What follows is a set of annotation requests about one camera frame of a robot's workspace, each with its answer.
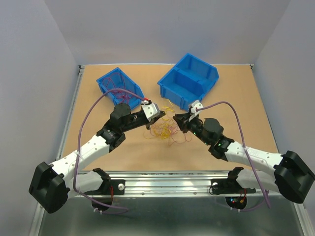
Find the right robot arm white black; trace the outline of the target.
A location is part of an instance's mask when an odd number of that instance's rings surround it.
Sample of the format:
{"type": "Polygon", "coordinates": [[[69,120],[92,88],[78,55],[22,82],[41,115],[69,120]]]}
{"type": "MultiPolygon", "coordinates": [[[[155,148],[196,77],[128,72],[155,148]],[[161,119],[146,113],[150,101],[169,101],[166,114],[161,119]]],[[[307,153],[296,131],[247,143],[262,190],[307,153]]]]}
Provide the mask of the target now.
{"type": "Polygon", "coordinates": [[[256,189],[280,193],[287,200],[304,202],[315,181],[315,175],[295,152],[265,152],[226,137],[223,127],[214,118],[204,121],[190,113],[176,114],[174,120],[184,133],[191,132],[209,146],[209,153],[216,159],[239,163],[229,171],[227,178],[212,181],[210,193],[241,194],[254,193],[256,189]]]}

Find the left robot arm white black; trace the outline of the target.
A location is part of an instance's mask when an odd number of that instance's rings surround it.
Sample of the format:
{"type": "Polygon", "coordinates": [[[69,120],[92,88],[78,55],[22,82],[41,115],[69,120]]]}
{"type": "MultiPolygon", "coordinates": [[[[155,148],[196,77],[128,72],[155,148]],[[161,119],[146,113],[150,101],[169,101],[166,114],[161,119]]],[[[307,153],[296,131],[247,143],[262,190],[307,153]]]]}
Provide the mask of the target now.
{"type": "Polygon", "coordinates": [[[151,101],[144,101],[140,111],[135,113],[126,103],[115,105],[109,120],[89,141],[62,159],[37,165],[29,193],[47,213],[55,213],[76,195],[94,191],[106,193],[110,177],[105,171],[94,169],[80,176],[78,171],[116,149],[126,139],[127,131],[141,126],[150,129],[163,116],[165,112],[151,101]]]}

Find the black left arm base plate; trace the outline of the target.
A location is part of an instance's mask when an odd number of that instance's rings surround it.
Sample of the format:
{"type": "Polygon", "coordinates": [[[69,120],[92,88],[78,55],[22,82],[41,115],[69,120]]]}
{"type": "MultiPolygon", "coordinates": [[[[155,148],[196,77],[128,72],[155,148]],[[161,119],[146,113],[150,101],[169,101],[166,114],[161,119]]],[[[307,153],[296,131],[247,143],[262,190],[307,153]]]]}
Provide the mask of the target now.
{"type": "Polygon", "coordinates": [[[104,180],[97,190],[85,192],[86,195],[124,195],[126,181],[124,179],[104,180]]]}

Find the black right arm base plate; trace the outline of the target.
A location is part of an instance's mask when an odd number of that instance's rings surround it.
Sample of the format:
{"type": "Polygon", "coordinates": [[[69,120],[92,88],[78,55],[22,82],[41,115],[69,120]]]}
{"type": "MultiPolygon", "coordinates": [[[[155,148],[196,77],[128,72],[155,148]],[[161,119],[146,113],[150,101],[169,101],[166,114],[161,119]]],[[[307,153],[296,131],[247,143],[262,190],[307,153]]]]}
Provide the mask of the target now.
{"type": "Polygon", "coordinates": [[[221,194],[253,194],[256,193],[256,189],[241,187],[235,179],[217,178],[211,180],[208,192],[214,196],[221,194]]]}

